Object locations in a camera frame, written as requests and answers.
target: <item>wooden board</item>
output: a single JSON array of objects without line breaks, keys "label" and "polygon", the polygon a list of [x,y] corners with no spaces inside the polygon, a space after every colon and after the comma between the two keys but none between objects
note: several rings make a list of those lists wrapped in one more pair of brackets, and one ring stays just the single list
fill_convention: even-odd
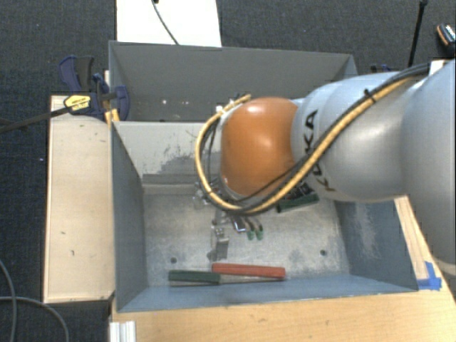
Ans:
[{"label": "wooden board", "polygon": [[[415,272],[425,276],[429,249],[408,199],[395,203]],[[445,282],[440,291],[210,309],[118,314],[113,305],[112,319],[136,321],[138,342],[456,341],[456,305]]]},{"label": "wooden board", "polygon": [[[51,98],[52,110],[64,96]],[[108,299],[114,291],[108,126],[62,115],[49,130],[45,303]]]}]

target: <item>blue tape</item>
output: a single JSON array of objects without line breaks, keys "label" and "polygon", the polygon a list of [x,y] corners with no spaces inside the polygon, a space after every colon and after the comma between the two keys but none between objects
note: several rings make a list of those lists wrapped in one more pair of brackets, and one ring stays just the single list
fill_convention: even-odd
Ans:
[{"label": "blue tape", "polygon": [[418,287],[420,290],[440,290],[442,288],[442,279],[440,277],[436,277],[434,272],[434,266],[432,262],[425,261],[426,269],[427,269],[427,279],[418,279]]}]

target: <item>metal bracket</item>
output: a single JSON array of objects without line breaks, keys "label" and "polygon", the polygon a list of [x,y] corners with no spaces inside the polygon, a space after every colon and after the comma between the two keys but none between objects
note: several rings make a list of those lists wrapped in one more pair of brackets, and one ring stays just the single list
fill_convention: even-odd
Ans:
[{"label": "metal bracket", "polygon": [[212,233],[215,236],[215,246],[207,254],[211,262],[216,262],[228,257],[229,237],[225,236],[223,227],[212,227]]}]

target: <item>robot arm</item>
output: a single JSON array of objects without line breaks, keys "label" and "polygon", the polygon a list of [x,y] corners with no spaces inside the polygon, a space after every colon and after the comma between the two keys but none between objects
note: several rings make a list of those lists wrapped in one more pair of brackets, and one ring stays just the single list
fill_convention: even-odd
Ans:
[{"label": "robot arm", "polygon": [[[264,212],[303,179],[339,201],[408,195],[434,256],[455,267],[455,60],[430,76],[428,65],[416,66],[331,83],[298,100],[243,97],[224,111],[203,128],[195,156],[218,208]],[[217,194],[201,157],[221,118]]]}]

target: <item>green object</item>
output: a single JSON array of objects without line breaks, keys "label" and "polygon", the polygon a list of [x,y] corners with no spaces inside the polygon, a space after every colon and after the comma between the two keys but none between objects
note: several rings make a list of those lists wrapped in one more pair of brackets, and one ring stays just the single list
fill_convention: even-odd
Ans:
[{"label": "green object", "polygon": [[247,231],[247,239],[249,241],[253,240],[254,237],[255,237],[255,232],[254,231]]},{"label": "green object", "polygon": [[264,231],[262,226],[260,226],[260,228],[255,231],[255,235],[257,237],[256,239],[258,239],[259,241],[263,239]]},{"label": "green object", "polygon": [[168,281],[220,284],[220,274],[208,271],[171,270]]},{"label": "green object", "polygon": [[302,197],[298,197],[296,199],[282,199],[279,201],[277,205],[277,212],[286,212],[287,210],[291,210],[297,207],[305,207],[308,205],[315,204],[319,201],[318,195],[313,192],[309,195],[304,195]]}]

